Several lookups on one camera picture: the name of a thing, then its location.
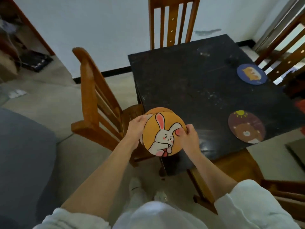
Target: sun drawing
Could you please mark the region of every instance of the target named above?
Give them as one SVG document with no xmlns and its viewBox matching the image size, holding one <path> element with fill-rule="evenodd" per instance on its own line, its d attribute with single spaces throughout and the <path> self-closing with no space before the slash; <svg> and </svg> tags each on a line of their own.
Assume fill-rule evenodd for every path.
<svg viewBox="0 0 305 229">
<path fill-rule="evenodd" d="M 248 115 L 248 113 L 245 113 L 245 111 L 243 111 L 243 110 L 238 110 L 238 111 L 234 112 L 234 114 L 240 118 L 247 117 L 247 115 Z"/>
</svg>

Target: person's left hand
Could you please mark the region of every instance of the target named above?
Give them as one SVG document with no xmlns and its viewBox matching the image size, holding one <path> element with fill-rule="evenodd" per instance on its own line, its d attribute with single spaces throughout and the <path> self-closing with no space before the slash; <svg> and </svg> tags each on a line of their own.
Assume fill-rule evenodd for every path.
<svg viewBox="0 0 305 229">
<path fill-rule="evenodd" d="M 132 150 L 135 150 L 139 145 L 139 139 L 143 134 L 144 126 L 147 120 L 148 118 L 146 115 L 141 115 L 129 122 L 125 138 L 134 143 Z"/>
</svg>

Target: blue coaster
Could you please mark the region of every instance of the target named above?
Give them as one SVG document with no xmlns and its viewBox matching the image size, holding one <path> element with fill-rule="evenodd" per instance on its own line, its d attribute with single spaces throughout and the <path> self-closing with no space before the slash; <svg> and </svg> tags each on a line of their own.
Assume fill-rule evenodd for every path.
<svg viewBox="0 0 305 229">
<path fill-rule="evenodd" d="M 267 75 L 257 65 L 242 64 L 237 68 L 238 76 L 248 84 L 260 85 L 267 81 Z"/>
</svg>

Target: white sleeve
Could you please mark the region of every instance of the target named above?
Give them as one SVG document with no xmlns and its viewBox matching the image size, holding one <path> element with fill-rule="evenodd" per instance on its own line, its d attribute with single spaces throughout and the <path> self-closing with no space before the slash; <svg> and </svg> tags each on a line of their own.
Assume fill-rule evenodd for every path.
<svg viewBox="0 0 305 229">
<path fill-rule="evenodd" d="M 48 215 L 33 229 L 110 229 L 110 226 L 100 217 L 56 208 L 52 215 Z"/>
<path fill-rule="evenodd" d="M 229 229 L 300 229 L 272 194 L 253 180 L 238 183 L 214 206 Z"/>
</svg>

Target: foot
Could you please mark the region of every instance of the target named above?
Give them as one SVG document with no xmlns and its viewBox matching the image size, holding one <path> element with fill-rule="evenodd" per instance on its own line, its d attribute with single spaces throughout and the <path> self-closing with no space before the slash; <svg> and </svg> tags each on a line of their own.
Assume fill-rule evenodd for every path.
<svg viewBox="0 0 305 229">
<path fill-rule="evenodd" d="M 167 202 L 167 195 L 164 193 L 164 191 L 157 191 L 157 193 L 154 196 L 155 201 L 159 202 Z"/>
<path fill-rule="evenodd" d="M 141 188 L 142 184 L 138 177 L 133 177 L 129 182 L 129 196 L 132 197 L 135 190 Z"/>
</svg>

